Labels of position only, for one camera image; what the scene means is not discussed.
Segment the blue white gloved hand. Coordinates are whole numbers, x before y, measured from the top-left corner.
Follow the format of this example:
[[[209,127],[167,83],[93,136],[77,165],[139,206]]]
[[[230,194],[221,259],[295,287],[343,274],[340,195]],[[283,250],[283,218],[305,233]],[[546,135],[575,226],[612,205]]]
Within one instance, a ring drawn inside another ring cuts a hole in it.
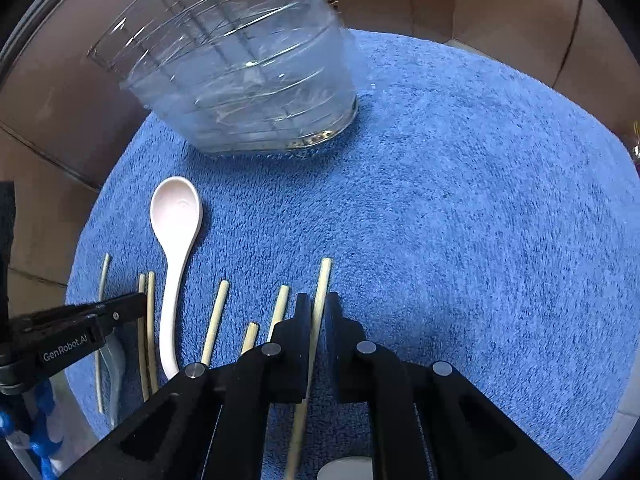
[[[106,365],[110,386],[107,416],[110,427],[115,428],[120,422],[125,352],[114,330],[110,330],[90,353],[97,353]],[[70,427],[74,423],[66,418],[68,409],[55,392],[51,377],[15,396],[1,393],[1,437],[23,467],[35,469],[41,479],[60,478],[88,448],[85,438],[72,435]]]

